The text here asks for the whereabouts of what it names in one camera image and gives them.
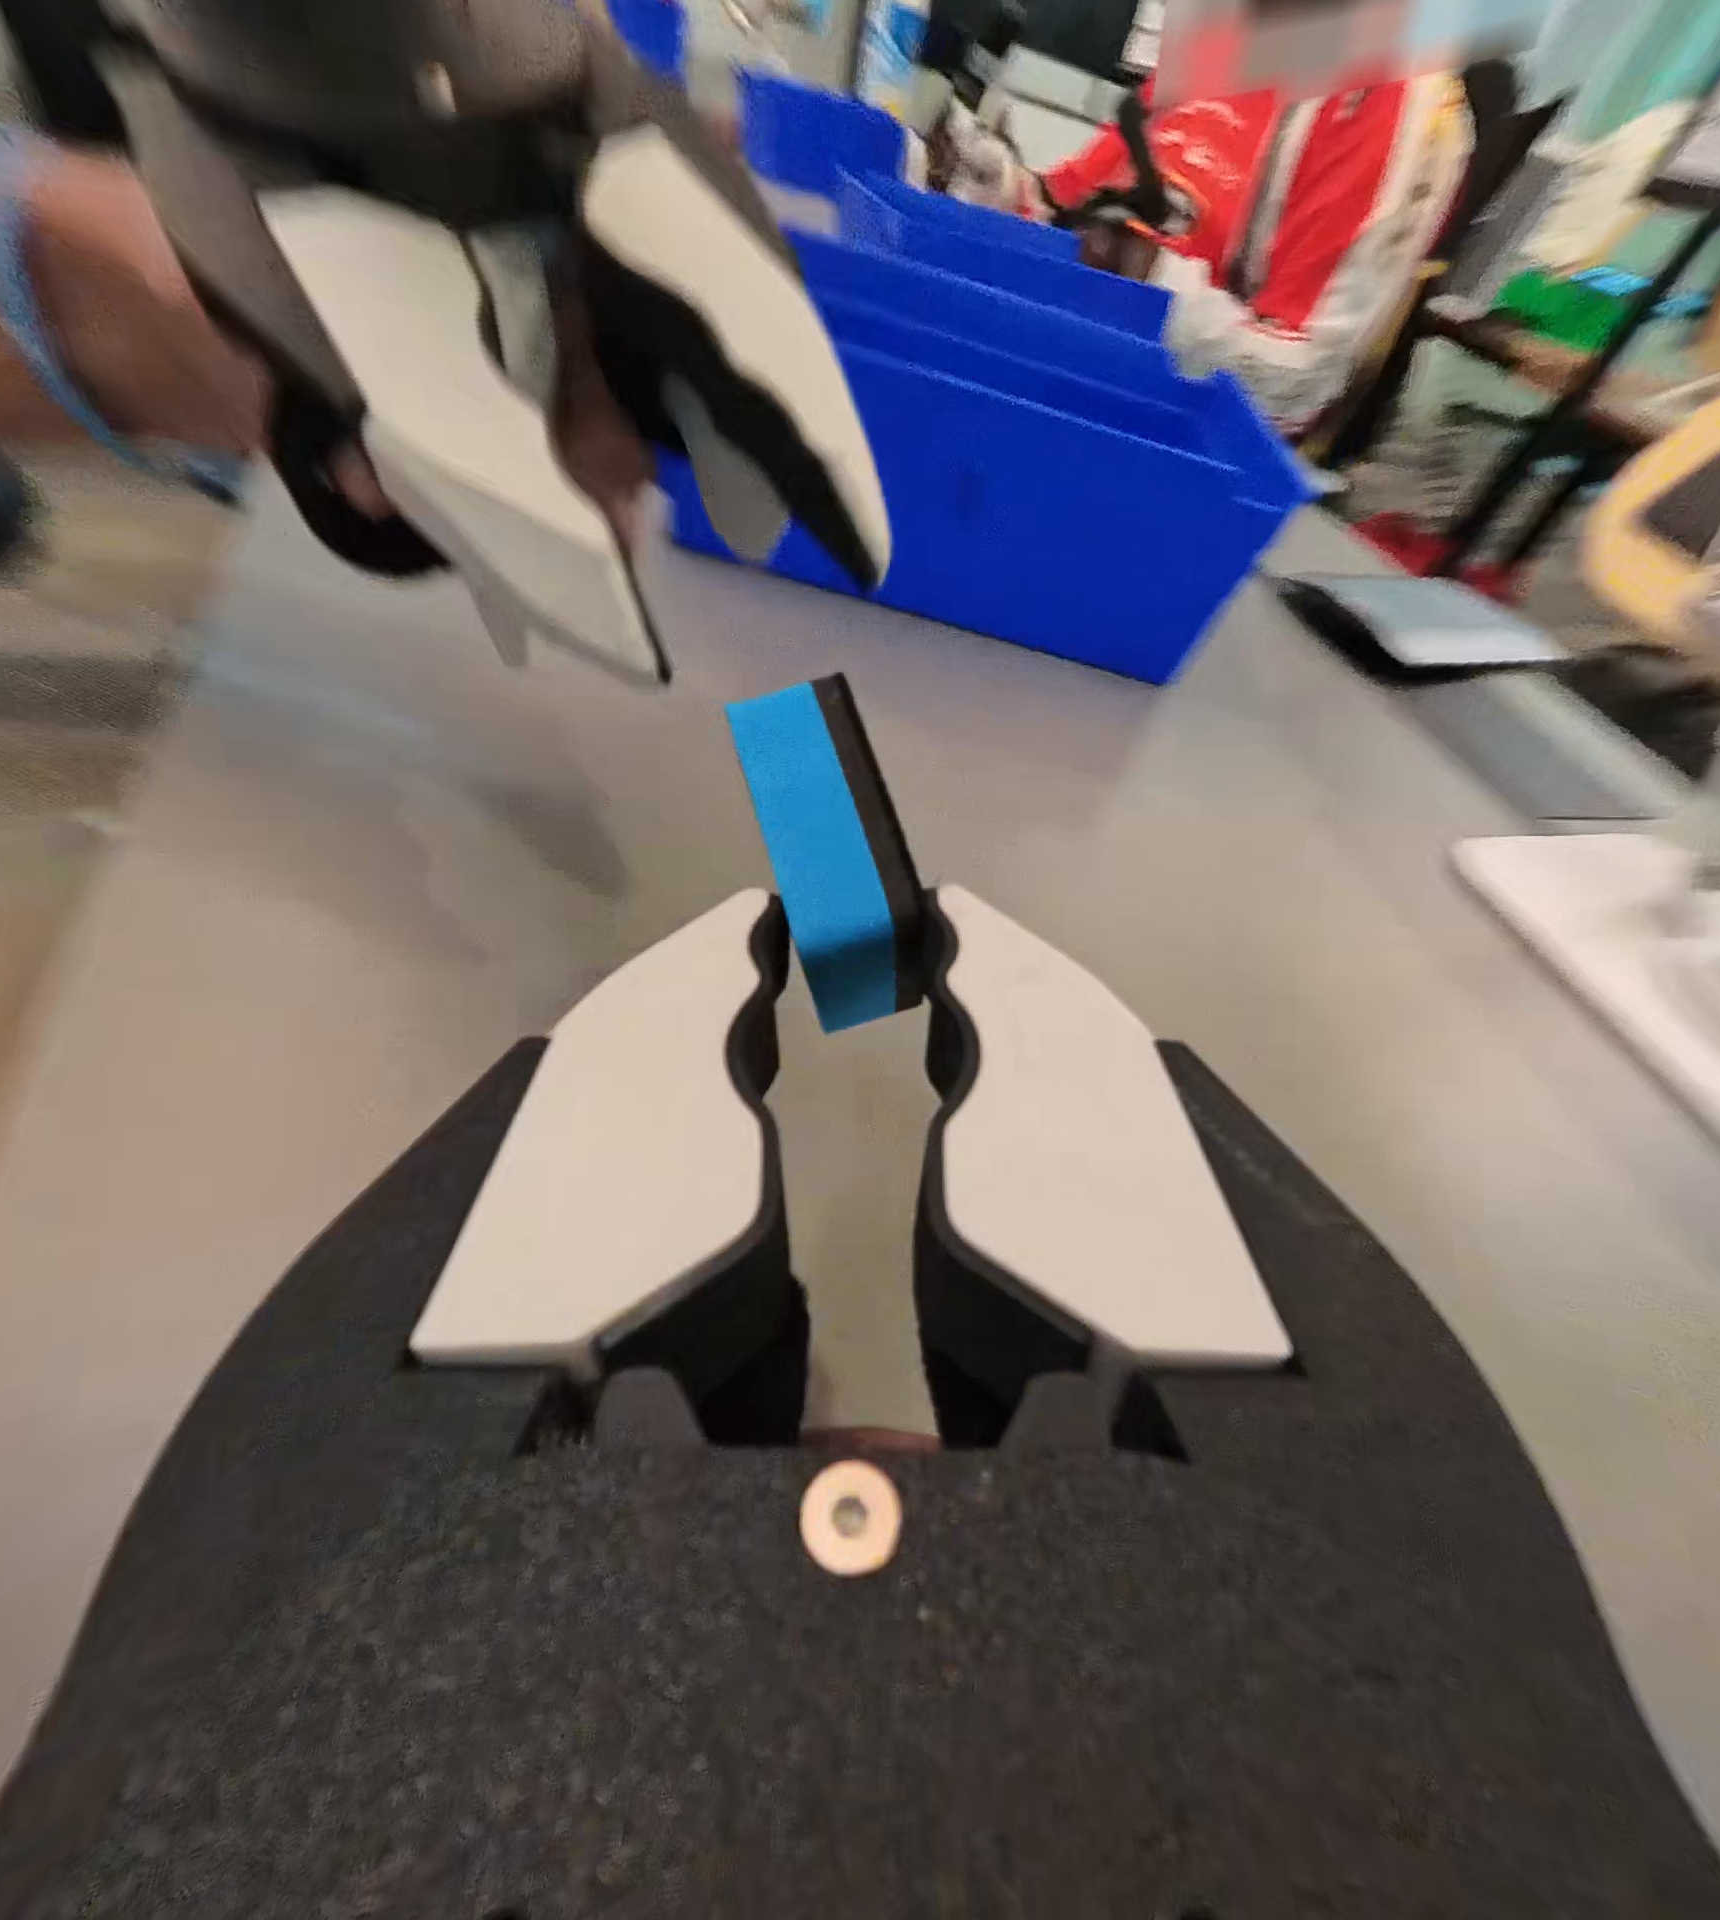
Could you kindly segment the blue wristband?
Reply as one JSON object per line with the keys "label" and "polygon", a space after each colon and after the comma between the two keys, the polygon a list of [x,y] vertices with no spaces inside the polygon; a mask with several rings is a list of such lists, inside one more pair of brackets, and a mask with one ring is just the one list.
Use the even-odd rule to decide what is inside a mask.
{"label": "blue wristband", "polygon": [[47,309],[37,292],[29,258],[29,184],[34,156],[37,146],[22,132],[0,128],[0,329],[6,341],[22,357],[41,396],[58,408],[89,443],[115,454],[135,472],[188,486],[224,507],[238,507],[245,474],[241,454],[210,453],[175,442],[135,442],[103,418],[66,368]]}

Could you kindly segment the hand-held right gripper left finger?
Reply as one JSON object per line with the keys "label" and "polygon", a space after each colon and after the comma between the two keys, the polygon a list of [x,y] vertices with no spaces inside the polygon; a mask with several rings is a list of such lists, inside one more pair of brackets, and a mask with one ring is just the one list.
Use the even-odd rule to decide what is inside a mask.
{"label": "hand-held right gripper left finger", "polygon": [[771,1336],[788,947],[783,902],[749,888],[558,1018],[415,1317],[415,1365],[734,1374]]}

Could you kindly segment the red white snack packet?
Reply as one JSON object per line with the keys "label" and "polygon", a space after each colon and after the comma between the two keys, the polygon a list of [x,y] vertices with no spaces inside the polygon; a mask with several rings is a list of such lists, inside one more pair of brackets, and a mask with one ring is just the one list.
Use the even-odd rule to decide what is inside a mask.
{"label": "red white snack packet", "polygon": [[1387,343],[1474,152],[1460,75],[1284,104],[1274,90],[1147,110],[1034,170],[949,104],[925,132],[939,193],[1074,234],[1077,263],[1168,299],[1183,376],[1231,371],[1302,442]]}

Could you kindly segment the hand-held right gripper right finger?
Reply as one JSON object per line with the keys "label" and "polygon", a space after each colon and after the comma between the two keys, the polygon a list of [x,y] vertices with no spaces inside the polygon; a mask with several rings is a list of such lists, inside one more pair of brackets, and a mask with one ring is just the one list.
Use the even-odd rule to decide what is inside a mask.
{"label": "hand-held right gripper right finger", "polygon": [[1292,1339],[1154,1031],[957,881],[928,898],[928,969],[932,1346],[973,1374],[1288,1368]]}

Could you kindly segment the silver laptop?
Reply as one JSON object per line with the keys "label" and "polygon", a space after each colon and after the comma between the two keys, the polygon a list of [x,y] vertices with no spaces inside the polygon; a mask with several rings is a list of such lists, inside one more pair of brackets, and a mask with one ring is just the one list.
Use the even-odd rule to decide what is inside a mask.
{"label": "silver laptop", "polygon": [[1564,647],[1463,583],[1396,576],[1274,576],[1278,605],[1376,683],[1453,683],[1556,668]]}

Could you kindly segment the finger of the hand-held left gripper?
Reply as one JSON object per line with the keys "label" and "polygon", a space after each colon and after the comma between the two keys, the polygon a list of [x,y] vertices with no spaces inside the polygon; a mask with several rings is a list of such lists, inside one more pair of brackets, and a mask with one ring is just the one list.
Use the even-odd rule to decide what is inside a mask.
{"label": "finger of the hand-held left gripper", "polygon": [[671,683],[623,542],[561,460],[552,403],[499,362],[474,245],[357,193],[263,193],[259,214],[353,373],[381,492],[459,576],[499,658],[552,647]]}
{"label": "finger of the hand-held left gripper", "polygon": [[727,549],[766,565],[797,524],[876,590],[893,530],[872,439],[790,242],[706,128],[640,121],[597,140],[582,283],[611,396],[684,454]]}

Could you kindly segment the blue plastic bin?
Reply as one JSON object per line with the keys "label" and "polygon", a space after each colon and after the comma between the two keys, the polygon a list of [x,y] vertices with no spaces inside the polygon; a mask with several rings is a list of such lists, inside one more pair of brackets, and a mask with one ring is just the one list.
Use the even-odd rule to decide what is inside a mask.
{"label": "blue plastic bin", "polygon": [[872,598],[1168,683],[1312,498],[1231,371],[1183,376],[1171,295],[1077,237],[838,175],[790,239],[872,439],[893,558]]}

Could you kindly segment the small blue bin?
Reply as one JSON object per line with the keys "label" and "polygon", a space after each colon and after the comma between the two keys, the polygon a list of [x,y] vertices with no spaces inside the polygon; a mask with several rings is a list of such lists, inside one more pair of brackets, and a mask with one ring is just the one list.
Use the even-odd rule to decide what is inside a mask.
{"label": "small blue bin", "polygon": [[751,170],[833,198],[845,175],[905,179],[905,128],[892,112],[797,78],[737,2],[597,2],[635,58],[730,124]]}

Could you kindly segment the black board with wooden rim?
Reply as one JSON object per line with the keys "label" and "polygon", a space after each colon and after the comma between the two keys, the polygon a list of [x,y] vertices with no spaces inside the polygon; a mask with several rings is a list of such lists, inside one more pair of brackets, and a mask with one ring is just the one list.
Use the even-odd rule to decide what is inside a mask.
{"label": "black board with wooden rim", "polygon": [[1592,598],[1648,641],[1690,640],[1700,555],[1654,528],[1655,506],[1720,467],[1720,396],[1648,443],[1599,493],[1584,524]]}

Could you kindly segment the light blue foam block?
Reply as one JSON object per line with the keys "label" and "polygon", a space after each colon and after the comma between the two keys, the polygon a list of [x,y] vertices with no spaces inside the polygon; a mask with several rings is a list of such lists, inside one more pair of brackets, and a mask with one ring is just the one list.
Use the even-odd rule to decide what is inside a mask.
{"label": "light blue foam block", "polygon": [[925,888],[845,675],[727,710],[825,1033],[925,999]]}

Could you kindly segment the white plastic bottle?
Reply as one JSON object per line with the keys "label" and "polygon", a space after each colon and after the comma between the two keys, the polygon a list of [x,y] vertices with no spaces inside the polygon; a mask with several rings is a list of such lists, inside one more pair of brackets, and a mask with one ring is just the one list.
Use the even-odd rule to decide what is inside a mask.
{"label": "white plastic bottle", "polygon": [[928,22],[931,2],[862,2],[854,66],[858,99],[883,110],[905,99],[921,66]]}

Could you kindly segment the person's left hand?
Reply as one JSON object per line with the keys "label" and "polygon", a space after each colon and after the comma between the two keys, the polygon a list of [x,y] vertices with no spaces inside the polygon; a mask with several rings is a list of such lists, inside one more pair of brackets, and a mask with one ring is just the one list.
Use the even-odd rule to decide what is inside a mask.
{"label": "person's left hand", "polygon": [[269,371],[202,308],[136,172],[34,146],[26,193],[30,283],[82,396],[140,442],[259,454]]}

